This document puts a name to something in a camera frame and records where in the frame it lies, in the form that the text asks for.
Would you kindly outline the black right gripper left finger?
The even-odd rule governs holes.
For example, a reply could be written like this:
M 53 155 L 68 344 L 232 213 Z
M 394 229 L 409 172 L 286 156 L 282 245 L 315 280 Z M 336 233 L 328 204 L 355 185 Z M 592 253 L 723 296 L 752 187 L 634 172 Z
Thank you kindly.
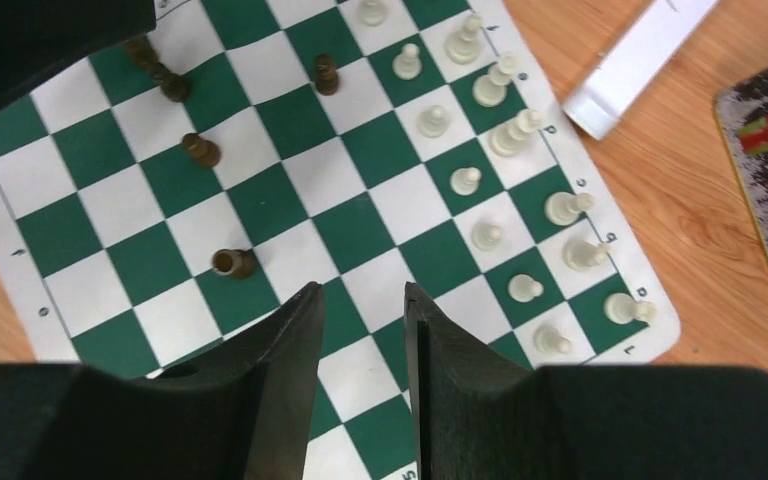
M 244 332 L 151 380 L 159 438 L 148 479 L 299 479 L 323 339 L 309 282 Z

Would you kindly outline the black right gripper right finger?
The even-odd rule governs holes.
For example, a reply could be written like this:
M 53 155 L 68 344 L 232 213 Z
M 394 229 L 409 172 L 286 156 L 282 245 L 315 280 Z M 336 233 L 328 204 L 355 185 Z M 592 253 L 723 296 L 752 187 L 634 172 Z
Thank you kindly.
M 422 479 L 554 479 L 549 380 L 450 319 L 418 284 L 404 290 L 409 392 Z

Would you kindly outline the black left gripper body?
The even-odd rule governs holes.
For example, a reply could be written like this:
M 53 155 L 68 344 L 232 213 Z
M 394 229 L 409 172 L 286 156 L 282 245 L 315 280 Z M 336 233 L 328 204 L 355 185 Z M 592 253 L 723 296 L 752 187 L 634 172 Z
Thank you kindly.
M 0 111 L 78 60 L 156 27 L 155 3 L 0 1 Z

